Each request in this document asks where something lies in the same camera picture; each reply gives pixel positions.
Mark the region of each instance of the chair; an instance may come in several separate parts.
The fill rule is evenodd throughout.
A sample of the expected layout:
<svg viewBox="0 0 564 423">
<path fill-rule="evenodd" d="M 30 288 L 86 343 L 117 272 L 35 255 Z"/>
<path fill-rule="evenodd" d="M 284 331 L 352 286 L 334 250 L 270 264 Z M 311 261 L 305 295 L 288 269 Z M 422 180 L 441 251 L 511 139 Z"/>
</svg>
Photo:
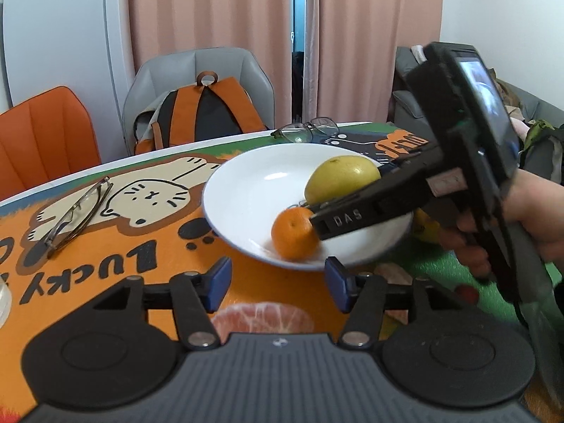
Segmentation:
<svg viewBox="0 0 564 423">
<path fill-rule="evenodd" d="M 100 165 L 90 116 L 67 87 L 0 115 L 0 201 Z"/>
<path fill-rule="evenodd" d="M 251 52 L 223 47 L 186 50 L 150 59 L 137 72 L 123 106 L 125 141 L 130 154 L 135 147 L 135 118 L 157 97 L 194 84 L 198 74 L 206 70 L 216 72 L 219 79 L 235 77 L 249 94 L 264 125 L 274 128 L 274 89 Z"/>
</svg>

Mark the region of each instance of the person's hand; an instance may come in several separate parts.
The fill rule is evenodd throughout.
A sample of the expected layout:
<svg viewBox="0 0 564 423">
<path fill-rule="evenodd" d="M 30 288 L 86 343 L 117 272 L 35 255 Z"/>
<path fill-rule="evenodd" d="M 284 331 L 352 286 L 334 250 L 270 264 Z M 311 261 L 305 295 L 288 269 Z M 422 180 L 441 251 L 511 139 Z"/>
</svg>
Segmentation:
<svg viewBox="0 0 564 423">
<path fill-rule="evenodd" d="M 505 220 L 520 221 L 531 234 L 545 262 L 564 259 L 564 187 L 518 170 L 503 204 Z M 442 229 L 439 241 L 446 250 L 454 250 L 462 265 L 475 277 L 486 277 L 490 263 L 485 249 L 466 244 L 461 232 L 476 232 L 470 212 L 457 221 L 458 229 Z"/>
</svg>

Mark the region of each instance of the curtain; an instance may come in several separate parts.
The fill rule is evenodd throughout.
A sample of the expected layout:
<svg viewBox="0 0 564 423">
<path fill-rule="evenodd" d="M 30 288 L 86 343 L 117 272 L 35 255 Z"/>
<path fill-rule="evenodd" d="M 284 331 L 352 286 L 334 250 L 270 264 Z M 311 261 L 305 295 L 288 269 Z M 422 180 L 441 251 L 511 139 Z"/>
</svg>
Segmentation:
<svg viewBox="0 0 564 423">
<path fill-rule="evenodd" d="M 319 84 L 319 16 L 319 0 L 306 0 L 304 103 L 302 109 L 302 120 L 304 122 L 311 121 L 317 117 Z"/>
<path fill-rule="evenodd" d="M 129 0 L 136 69 L 164 54 L 216 46 L 255 54 L 275 92 L 275 120 L 291 122 L 290 0 Z"/>
<path fill-rule="evenodd" d="M 437 41 L 441 12 L 442 0 L 320 0 L 317 116 L 385 122 L 396 46 Z"/>
</svg>

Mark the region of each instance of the backpack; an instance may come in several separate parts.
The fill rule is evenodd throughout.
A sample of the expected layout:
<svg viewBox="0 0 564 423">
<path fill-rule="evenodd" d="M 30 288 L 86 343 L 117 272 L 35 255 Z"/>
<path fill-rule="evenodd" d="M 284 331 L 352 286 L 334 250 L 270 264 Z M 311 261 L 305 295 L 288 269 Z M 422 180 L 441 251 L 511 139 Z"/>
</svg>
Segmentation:
<svg viewBox="0 0 564 423">
<path fill-rule="evenodd" d="M 536 175 L 562 184 L 564 180 L 564 125 L 554 128 L 543 120 L 534 121 L 527 132 L 521 152 L 520 167 Z"/>
<path fill-rule="evenodd" d="M 239 82 L 233 77 L 219 81 L 215 72 L 202 72 L 195 84 L 161 95 L 133 126 L 136 154 L 267 130 Z"/>
</svg>

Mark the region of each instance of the gray sofa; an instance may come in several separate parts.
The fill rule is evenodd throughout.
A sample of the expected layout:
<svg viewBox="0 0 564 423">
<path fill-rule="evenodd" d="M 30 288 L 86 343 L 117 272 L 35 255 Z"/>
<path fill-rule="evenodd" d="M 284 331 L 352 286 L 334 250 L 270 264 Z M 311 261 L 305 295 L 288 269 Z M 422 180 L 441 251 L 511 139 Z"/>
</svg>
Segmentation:
<svg viewBox="0 0 564 423">
<path fill-rule="evenodd" d="M 396 71 L 388 119 L 393 121 L 396 127 L 433 141 L 435 137 L 427 119 L 413 94 L 407 90 L 407 85 L 404 81 L 405 76 L 417 65 L 418 63 L 411 53 L 411 49 L 407 47 L 397 48 Z M 523 107 L 523 117 L 526 121 L 543 119 L 555 127 L 560 127 L 564 124 L 564 111 L 512 84 L 504 84 L 520 98 Z M 540 143 L 533 151 L 528 153 L 524 168 L 543 178 L 550 179 L 552 164 L 547 161 L 552 160 L 552 152 L 553 144 L 550 141 L 547 140 Z"/>
</svg>

